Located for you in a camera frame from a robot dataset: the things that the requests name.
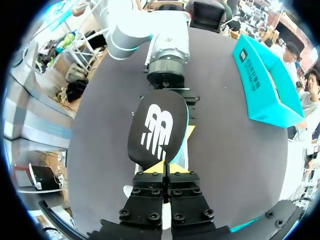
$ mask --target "black chair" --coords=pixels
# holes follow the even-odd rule
[[[222,4],[195,1],[190,27],[219,33],[224,18],[226,18],[226,15]]]

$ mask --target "floor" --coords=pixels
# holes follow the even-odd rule
[[[93,78],[100,62],[102,61],[102,59],[105,57],[105,55],[108,53],[108,50],[105,49],[103,51],[103,53],[98,57],[98,59],[94,62],[93,66],[92,66],[92,71],[90,71],[90,73],[87,76],[87,79],[89,81],[91,81],[91,79]],[[67,110],[71,110],[74,114],[74,116],[77,113],[77,110],[79,108],[81,102],[81,98],[73,101],[73,102],[68,102],[68,103],[64,103],[64,105],[66,105],[69,109]],[[52,168],[52,171],[54,173],[62,173],[63,175],[63,179],[64,179],[64,188],[65,190],[61,191],[61,194],[63,195],[64,201],[66,203],[69,202],[69,198],[68,198],[68,176],[67,176],[67,168],[64,167],[63,163],[61,161],[58,160],[58,156],[59,156],[59,152],[52,152],[52,153],[48,153],[47,157],[45,158],[45,163],[47,166],[50,166]]]

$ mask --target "green object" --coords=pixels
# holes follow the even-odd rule
[[[48,62],[47,64],[46,64],[46,66],[47,67],[51,67],[52,65],[53,65],[53,63],[54,63],[54,58],[53,57],[51,57],[51,61],[50,62]]]
[[[220,0],[218,1],[220,4],[224,6],[224,12],[225,12],[225,17],[226,17],[226,22],[232,19],[232,11],[231,8],[226,4],[224,1]]]
[[[64,37],[64,46],[70,45],[73,40],[75,40],[75,35],[73,35],[72,33],[67,34]]]

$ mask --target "person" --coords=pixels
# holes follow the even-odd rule
[[[231,9],[232,16],[236,15],[238,13],[238,4],[240,3],[240,0],[227,0],[226,2],[228,6]]]
[[[87,0],[76,4],[71,10],[72,15],[74,17],[79,17],[85,13],[85,6],[89,5],[90,8],[93,9],[98,2],[99,0]],[[107,2],[108,6],[110,6],[110,8],[114,8],[115,10],[143,10],[140,0],[102,0],[102,2],[92,11],[92,15],[97,21],[100,30],[105,28],[105,23],[102,20],[101,12],[106,8]]]
[[[306,147],[312,142],[312,135],[320,122],[320,75],[312,69],[307,78],[307,91],[302,87],[297,88],[301,106],[304,114],[304,121],[295,125],[296,134],[294,141],[304,142]]]
[[[300,59],[300,52],[297,46],[292,42],[287,42],[286,48],[283,48],[278,44],[273,44],[270,47],[270,51],[282,60],[285,69],[288,71],[291,77],[291,80],[296,85],[296,82],[299,81],[299,78],[295,62]]]
[[[226,3],[225,0],[218,0],[218,3],[220,3],[224,6],[225,21],[226,22],[230,21],[233,17],[231,8],[229,7],[229,5]]]

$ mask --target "cardboard box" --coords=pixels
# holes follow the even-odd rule
[[[241,34],[232,55],[250,119],[281,128],[304,120],[296,86],[281,59],[268,47]]]

